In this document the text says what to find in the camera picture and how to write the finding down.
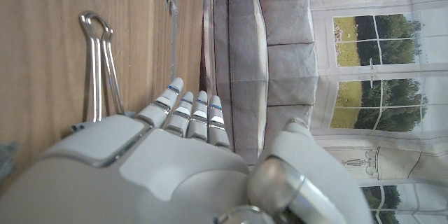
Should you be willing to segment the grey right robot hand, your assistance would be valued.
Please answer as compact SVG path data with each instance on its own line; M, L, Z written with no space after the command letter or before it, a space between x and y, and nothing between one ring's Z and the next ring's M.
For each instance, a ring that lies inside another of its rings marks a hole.
M57 142L1 196L2 223L370 223L343 165L291 118L253 166L221 101L180 78L134 117Z

